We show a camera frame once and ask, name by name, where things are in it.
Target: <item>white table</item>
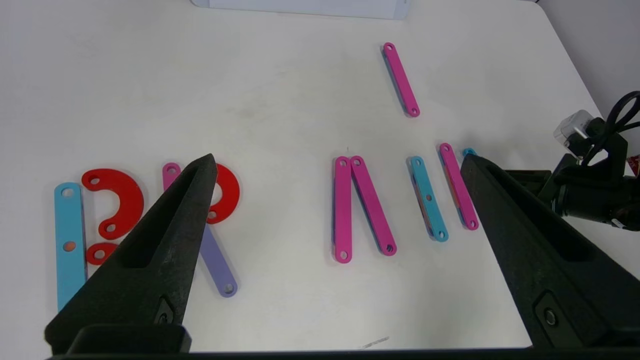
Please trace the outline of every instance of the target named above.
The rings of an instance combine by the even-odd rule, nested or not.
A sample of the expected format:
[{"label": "white table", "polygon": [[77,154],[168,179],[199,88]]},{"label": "white table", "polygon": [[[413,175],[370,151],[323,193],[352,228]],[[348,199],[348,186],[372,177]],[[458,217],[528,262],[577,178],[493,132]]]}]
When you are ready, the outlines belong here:
[{"label": "white table", "polygon": [[[402,114],[380,54],[396,44],[422,115]],[[480,228],[462,228],[436,146],[504,168],[554,168],[559,121],[597,110],[545,14],[523,1],[414,1],[405,21],[235,12],[188,1],[0,4],[3,358],[49,354],[52,192],[83,172],[134,176],[145,208],[167,161],[211,152],[241,183],[214,232],[239,283],[204,264],[192,350],[526,347]],[[367,161],[398,252],[377,250],[353,193],[353,260],[331,254],[332,159]],[[450,239],[430,240],[405,159],[424,158]],[[114,212],[84,193],[86,240]],[[571,219],[634,274],[635,234]]]}]

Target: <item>red curved piece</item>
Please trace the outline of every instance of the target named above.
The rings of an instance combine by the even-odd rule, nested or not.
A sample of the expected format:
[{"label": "red curved piece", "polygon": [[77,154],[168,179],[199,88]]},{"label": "red curved piece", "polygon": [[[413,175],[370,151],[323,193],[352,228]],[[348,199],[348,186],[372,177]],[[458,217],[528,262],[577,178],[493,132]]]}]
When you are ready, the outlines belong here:
[{"label": "red curved piece", "polygon": [[240,201],[240,184],[236,176],[223,165],[216,165],[218,168],[216,184],[222,189],[222,199],[209,208],[207,222],[210,224],[217,224],[228,218]]},{"label": "red curved piece", "polygon": [[115,240],[128,233],[140,220],[145,201],[138,184],[127,174],[110,168],[97,168],[82,175],[82,185],[92,192],[111,190],[120,198],[116,214],[98,226],[101,237]]},{"label": "red curved piece", "polygon": [[[97,243],[89,246],[86,250],[86,262],[91,265],[102,265],[102,263],[110,257],[111,253],[118,247],[118,244],[114,243]],[[100,259],[95,257],[95,253],[102,250],[104,256]]]}]

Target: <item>screw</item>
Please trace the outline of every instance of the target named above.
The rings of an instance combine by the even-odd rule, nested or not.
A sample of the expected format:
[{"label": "screw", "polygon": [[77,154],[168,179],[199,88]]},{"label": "screw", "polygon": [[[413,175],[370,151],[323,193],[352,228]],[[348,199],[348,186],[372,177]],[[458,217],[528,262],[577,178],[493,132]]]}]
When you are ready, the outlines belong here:
[{"label": "screw", "polygon": [[551,309],[546,309],[545,310],[545,321],[547,322],[547,324],[549,324],[549,326],[557,326],[558,325],[558,320],[556,317],[556,313],[554,313],[553,310]]}]

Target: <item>purple plastic bar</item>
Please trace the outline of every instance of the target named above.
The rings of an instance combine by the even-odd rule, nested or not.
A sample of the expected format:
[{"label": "purple plastic bar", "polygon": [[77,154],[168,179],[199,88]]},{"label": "purple plastic bar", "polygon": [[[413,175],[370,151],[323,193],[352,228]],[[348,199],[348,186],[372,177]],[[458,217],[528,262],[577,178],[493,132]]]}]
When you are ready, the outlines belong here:
[{"label": "purple plastic bar", "polygon": [[440,145],[440,157],[442,158],[442,163],[444,164],[449,184],[453,190],[456,207],[460,210],[462,221],[467,229],[476,230],[478,228],[476,211],[474,210],[474,205],[471,202],[469,191],[467,191],[467,186],[460,175],[458,160],[456,160],[456,155],[453,152],[451,145],[448,143]]},{"label": "purple plastic bar", "polygon": [[351,261],[351,162],[340,156],[335,160],[333,177],[333,250],[336,261]]},{"label": "purple plastic bar", "polygon": [[400,56],[398,56],[396,46],[387,42],[383,46],[382,52],[391,69],[391,76],[394,77],[394,82],[396,83],[397,90],[403,102],[404,110],[409,116],[418,117],[418,115],[420,115],[420,108],[418,107],[418,102],[415,100],[415,96],[413,96],[413,90],[411,90],[409,79],[407,79],[402,62],[400,62]]},{"label": "purple plastic bar", "polygon": [[[162,183],[166,190],[173,181],[180,175],[180,165],[168,163],[162,167]],[[205,265],[216,284],[216,288],[222,297],[232,297],[236,294],[238,285],[231,273],[231,269],[225,260],[216,239],[213,237],[211,229],[205,224],[202,234],[202,244],[200,245],[200,255],[204,259]]]},{"label": "purple plastic bar", "polygon": [[365,165],[361,157],[353,156],[351,158],[351,173],[356,181],[360,200],[364,205],[364,211],[367,213],[367,218],[373,230],[373,235],[378,242],[380,252],[386,256],[394,255],[397,251],[394,236],[391,234],[378,194],[373,187],[371,177],[369,177],[367,165]]}]

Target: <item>wall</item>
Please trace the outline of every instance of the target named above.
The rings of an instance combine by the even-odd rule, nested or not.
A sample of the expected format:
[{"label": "wall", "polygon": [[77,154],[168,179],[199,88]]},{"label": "wall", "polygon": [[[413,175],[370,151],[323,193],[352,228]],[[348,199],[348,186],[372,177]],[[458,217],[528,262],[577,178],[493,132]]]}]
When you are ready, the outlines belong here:
[{"label": "wall", "polygon": [[[539,0],[600,113],[640,90],[640,1]],[[640,128],[624,133],[640,154]]]}]

